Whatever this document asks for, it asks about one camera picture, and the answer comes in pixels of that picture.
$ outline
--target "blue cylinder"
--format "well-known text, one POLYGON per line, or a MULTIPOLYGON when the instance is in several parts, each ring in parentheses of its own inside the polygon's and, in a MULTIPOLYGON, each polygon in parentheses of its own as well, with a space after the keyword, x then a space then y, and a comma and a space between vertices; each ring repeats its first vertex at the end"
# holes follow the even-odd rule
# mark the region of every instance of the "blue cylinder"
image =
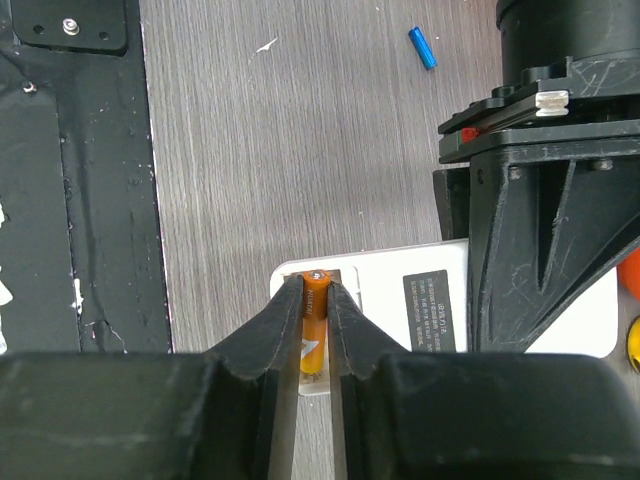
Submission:
POLYGON ((414 27, 409 30, 409 38, 411 39, 413 46, 416 47, 416 51, 418 52, 418 55, 420 55, 420 59, 427 70, 431 70, 438 65, 436 57, 431 51, 431 47, 420 31, 420 27, 414 27))

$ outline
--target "white power strip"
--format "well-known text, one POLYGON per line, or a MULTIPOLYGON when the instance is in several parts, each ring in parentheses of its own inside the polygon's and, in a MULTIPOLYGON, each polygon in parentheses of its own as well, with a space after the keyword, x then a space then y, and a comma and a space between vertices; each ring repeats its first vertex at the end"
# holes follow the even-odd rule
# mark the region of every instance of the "white power strip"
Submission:
MULTIPOLYGON (((466 240, 457 240, 287 262, 271 276, 271 296, 290 275, 332 271, 364 315, 407 350, 466 352, 467 245, 466 240), (442 328, 435 323, 433 329, 419 326, 423 307, 426 317, 433 309, 442 328), (453 336, 448 326, 453 327, 453 336)), ((618 286, 613 270, 573 302, 527 352, 603 358, 613 351, 617 338, 618 286)), ((301 377, 301 395, 329 393, 327 357, 325 353, 320 375, 301 377)))

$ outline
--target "yellow object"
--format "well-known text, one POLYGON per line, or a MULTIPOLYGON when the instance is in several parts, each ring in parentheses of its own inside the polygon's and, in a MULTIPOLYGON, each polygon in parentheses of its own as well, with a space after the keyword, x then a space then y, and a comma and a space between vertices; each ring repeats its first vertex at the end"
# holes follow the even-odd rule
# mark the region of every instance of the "yellow object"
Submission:
POLYGON ((627 337, 627 355, 633 369, 640 373, 640 317, 636 318, 627 337))
POLYGON ((308 375, 322 371, 327 336, 327 299, 331 274, 324 270, 305 272, 300 370, 308 375))

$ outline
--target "black cylinder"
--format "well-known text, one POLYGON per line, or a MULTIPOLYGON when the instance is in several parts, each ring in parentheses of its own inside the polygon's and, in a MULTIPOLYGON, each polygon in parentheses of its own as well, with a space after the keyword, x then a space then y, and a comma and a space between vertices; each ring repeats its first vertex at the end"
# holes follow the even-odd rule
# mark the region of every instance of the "black cylinder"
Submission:
POLYGON ((640 57, 640 0, 499 0, 504 85, 562 61, 640 57))

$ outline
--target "red object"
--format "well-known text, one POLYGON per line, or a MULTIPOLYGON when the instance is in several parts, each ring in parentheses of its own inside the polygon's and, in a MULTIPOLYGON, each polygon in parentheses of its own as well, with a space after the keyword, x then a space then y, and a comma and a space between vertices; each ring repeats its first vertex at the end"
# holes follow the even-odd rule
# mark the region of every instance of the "red object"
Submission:
POLYGON ((471 140, 474 140, 478 135, 480 135, 480 131, 477 128, 473 127, 463 128, 460 133, 462 135, 462 143, 470 142, 471 140))
POLYGON ((618 266, 620 283, 640 301, 640 249, 629 255, 618 266))

